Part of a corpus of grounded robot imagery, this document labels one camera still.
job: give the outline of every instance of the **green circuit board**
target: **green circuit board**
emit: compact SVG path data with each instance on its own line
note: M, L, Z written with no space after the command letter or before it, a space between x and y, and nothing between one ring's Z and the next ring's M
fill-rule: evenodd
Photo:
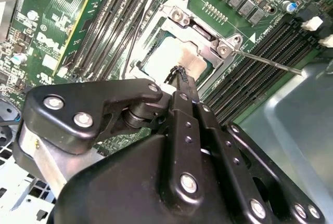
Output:
M165 1L154 2L146 22L149 22L159 5ZM262 1L266 2L264 6L260 4ZM286 14L281 8L283 1L285 0L253 0L254 8L262 12L261 20L256 23L251 22L251 14L244 16L239 8L230 6L230 0L189 0L188 8L223 37L241 34L244 38L241 50L250 51ZM313 4L323 14L333 8L333 0L294 2L297 3L298 10ZM66 67L68 59L80 49L90 24L103 6L104 0L18 0L7 40L0 43L0 70L4 78L0 81L2 96L10 98L21 107L29 87L74 82L73 71ZM112 59L113 51L114 49L106 54L105 62ZM299 67L304 66L317 53L316 50L309 53ZM25 64L14 65L10 61L16 54L26 55ZM220 77L236 69L241 59L237 57ZM124 55L117 60L109 78L118 78L123 61ZM288 79L290 76L284 77L278 83L279 86ZM218 79L213 82L202 98L209 95L218 83ZM108 140L105 146L114 152L147 133L149 131L142 130L131 137L116 137Z

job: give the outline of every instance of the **electrolytic capacitor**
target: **electrolytic capacitor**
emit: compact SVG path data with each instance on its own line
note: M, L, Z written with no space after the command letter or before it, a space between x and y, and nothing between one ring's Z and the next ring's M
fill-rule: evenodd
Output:
M283 11L292 14L297 9L297 4L290 1L284 1L282 2L282 9Z
M26 63L28 57L25 54L15 54L10 58L10 61L15 65L21 65Z

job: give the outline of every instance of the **screw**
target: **screw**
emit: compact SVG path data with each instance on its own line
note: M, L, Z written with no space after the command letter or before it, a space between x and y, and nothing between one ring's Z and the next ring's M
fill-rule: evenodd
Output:
M299 204L295 204L295 209L297 211L297 213L303 218L305 219L306 218L306 213L303 209L303 207Z
M255 213L255 215L257 215L260 219L264 219L266 217L265 209L260 204L260 202L258 202L255 199L252 199L250 201L250 204L251 204L251 208L252 208L253 212Z
M319 215L318 211L314 208L314 206L309 205L309 211L314 218L319 219L321 216Z
M188 193L194 193L197 191L197 183L195 179L188 174L182 174L181 185Z
M59 110L63 107L63 101L56 97L47 97L44 99L43 103L51 110Z
M179 9L176 9L173 11L173 13L171 14L171 18L176 21L176 22L180 22L183 19L183 12L180 11Z
M210 109L208 106L203 105L202 107L203 107L204 111L210 112Z
M158 88L156 87L156 85L149 84L148 87L149 87L149 89L151 89L152 91L155 91L155 92L158 91Z
M232 125L232 126L231 126L231 129L232 129L234 132L239 133L239 129L238 129L235 125Z
M80 112L74 116L74 122L83 128L88 128L93 124L93 118L87 113Z
M180 94L179 96L180 96L182 99L184 99L185 101L187 101L187 96L186 96L184 93Z

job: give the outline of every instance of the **black plastic part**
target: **black plastic part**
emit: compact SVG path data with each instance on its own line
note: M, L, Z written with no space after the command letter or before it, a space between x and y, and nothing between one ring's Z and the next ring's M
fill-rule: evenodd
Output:
M240 173L241 178L246 182L248 177L255 178L249 183L249 191L252 192L253 185L256 185L260 195L255 197L266 206L266 215L272 217L271 221L244 219L246 216L239 218L243 213L238 213L238 218L234 216L239 209L239 194L232 193L237 187L227 187L225 181L234 180L233 177L228 178L227 173L221 180L219 170L224 170L224 165L216 164L215 152L213 155L201 152L197 161L203 171L198 188L204 190L204 198L198 208L187 212L187 215L180 215L183 209L186 211L184 204L175 205L175 208L166 206L160 195L163 193L163 173L167 168L164 161L168 159L168 153L165 150L170 140L164 135L153 135L75 175L60 193L48 223L325 223L319 208L239 126L236 127L240 131L238 135L230 131L234 139L228 132L222 132L220 145L225 144L222 149L239 158L239 168L234 168L236 165L232 167L239 169L237 174ZM205 136L204 140L205 143L212 142L211 136ZM297 215L295 203L304 207L307 219ZM309 213L308 205L318 210L320 219Z
M50 96L62 99L64 106L59 110L47 108L43 101ZM27 94L22 116L36 135L66 152L81 154L112 136L123 109L139 102L157 102L161 97L159 87L146 79L41 86ZM80 112L92 117L91 127L75 124L73 118Z

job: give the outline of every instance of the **memory module slot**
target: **memory module slot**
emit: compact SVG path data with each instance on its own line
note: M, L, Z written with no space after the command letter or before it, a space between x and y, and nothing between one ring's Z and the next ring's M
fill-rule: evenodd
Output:
M284 22L280 21L280 23L278 23L278 25L268 33L266 38L261 41L262 44L255 47L251 53L254 55L261 54L264 48L273 43L274 40L286 32L288 28L288 25L285 25ZM205 102L212 104L214 101L218 100L220 96L227 91L225 86L229 85L230 82L237 81L239 78L241 78L243 73L248 70L254 63L254 60L243 58L241 63L229 75L227 75L224 81L222 81L221 84L206 97Z
M300 62L305 56L307 56L312 51L312 48L307 46L305 49L301 51L301 54L299 55L299 58L292 62L290 65L296 65L298 62ZM270 80L268 83L266 83L264 86L261 87L260 90L258 90L256 93L252 93L246 100L243 100L238 105L233 106L232 110L229 112L222 113L219 116L219 123L221 125L224 125L227 122L233 121L235 118L237 118L244 110L246 110L249 106L251 106L258 98L265 95L266 91L273 86L277 81L279 81L284 75L286 75L287 72L285 71L275 71L274 74L270 77Z
M290 32L288 35L284 35L283 38L281 38L278 42L276 42L276 46L283 46L283 51L285 52L283 55L281 55L281 51L278 48L270 48L270 50L266 50L266 57L269 58L270 60L274 60L278 63L284 63L289 59L289 51L293 51L294 47L298 47L299 45L302 45L303 40L297 40L292 43L292 48L288 46L290 42L295 39L296 36L292 35ZM257 62L255 64L255 68L250 69L248 71L247 76L245 76L241 82L234 83L233 87L231 87L228 90L228 95L224 95L221 99L222 101L217 101L214 106L212 106L213 111L218 114L221 109L224 108L224 106L229 103L234 97L236 97L243 89L247 89L247 87L251 87L251 85L256 84L260 79L263 78L264 75L266 75L266 70L267 71L272 71L276 68L269 67L267 64L263 64L260 62Z
M98 34L99 29L105 23L105 19L108 15L108 12L114 7L117 0L104 0L101 6L101 10L99 11L98 15L96 16L94 22L89 27L89 30L82 40L80 50L78 50L73 59L70 60L74 65L80 66L81 63L78 63L79 60L82 60L84 53L87 49L91 48L94 43L94 38Z
M290 17L284 17L252 50L252 54L294 66L318 48L316 41ZM243 58L205 100L220 124L234 120L265 95L287 72Z
M144 0L132 0L122 19L118 20L117 26L110 34L105 47L99 54L100 58L96 59L96 62L92 65L91 71L94 76L101 74L102 65L106 61L111 49L114 47L117 38L119 36L122 37L125 34L125 31L127 31L131 26L131 22L135 21L139 17L140 12L145 5L143 2Z
M85 50L85 58L79 68L81 71L79 75L83 75L86 72L89 72L89 68L91 67L92 61L96 56L97 50L106 41L109 32L115 25L115 21L118 18L122 17L122 13L129 6L129 2L131 0L117 0L114 6L108 11L105 22L101 25L100 29L98 29L98 34L95 35L93 39L93 44L89 49Z
M300 50L300 48L305 45L306 42L302 40L298 41L298 43L292 43L292 46L289 46L289 48L285 49L284 54L277 59L277 62L289 65L292 62L292 59L297 58L297 50ZM234 98L230 98L228 99L228 102L220 104L220 108L216 111L216 114L218 116L222 115L225 117L226 115L224 113L231 111L233 107L237 107L240 104L240 102L238 102L239 100L245 100L248 98L251 93L260 88L260 85L265 83L265 81L267 81L276 70L277 69L274 67L265 65L260 72L254 74L255 78L252 81L248 82L241 89L236 90L236 95Z
M272 46L273 43L277 43L277 45L280 44L280 41L283 41L284 38L288 38L290 36L290 32L287 30L289 29L288 26L282 26L279 28L278 31L274 32L272 36L269 38L272 38L271 41L267 40L264 43L264 46L259 46L257 47L254 51L253 54L258 55L258 56L263 56L264 58L270 59L268 55L263 55L270 46ZM226 79L226 83L221 84L216 90L213 95L211 95L211 100L209 101L210 104L212 105L212 108L214 110L214 105L217 104L218 100L221 98L221 95L229 92L229 89L232 87L234 83L237 83L238 85L242 85L246 80L249 79L249 77L252 77L253 72L257 72L259 69L261 69L264 64L254 61L254 60L249 60L248 58L244 58L242 60L243 66L235 72L232 72L231 76L228 76Z

